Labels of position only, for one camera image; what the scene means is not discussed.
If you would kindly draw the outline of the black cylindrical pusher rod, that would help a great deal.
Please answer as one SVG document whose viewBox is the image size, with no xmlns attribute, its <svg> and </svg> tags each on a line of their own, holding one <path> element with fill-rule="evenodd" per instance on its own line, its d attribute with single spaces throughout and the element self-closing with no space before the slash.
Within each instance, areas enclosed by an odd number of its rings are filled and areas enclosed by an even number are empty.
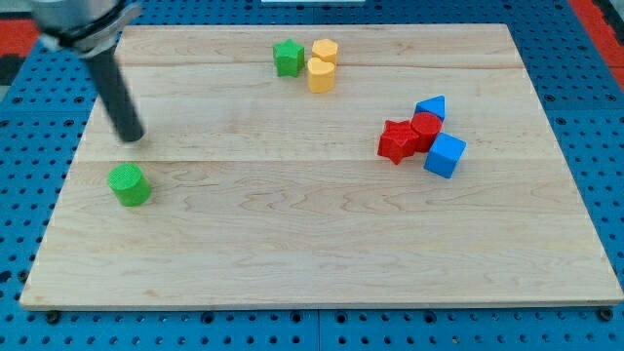
<svg viewBox="0 0 624 351">
<path fill-rule="evenodd" d="M 115 48 L 110 47 L 91 58 L 85 58 L 84 62 L 117 137 L 124 142 L 135 142 L 144 136 L 144 128 L 114 52 Z"/>
</svg>

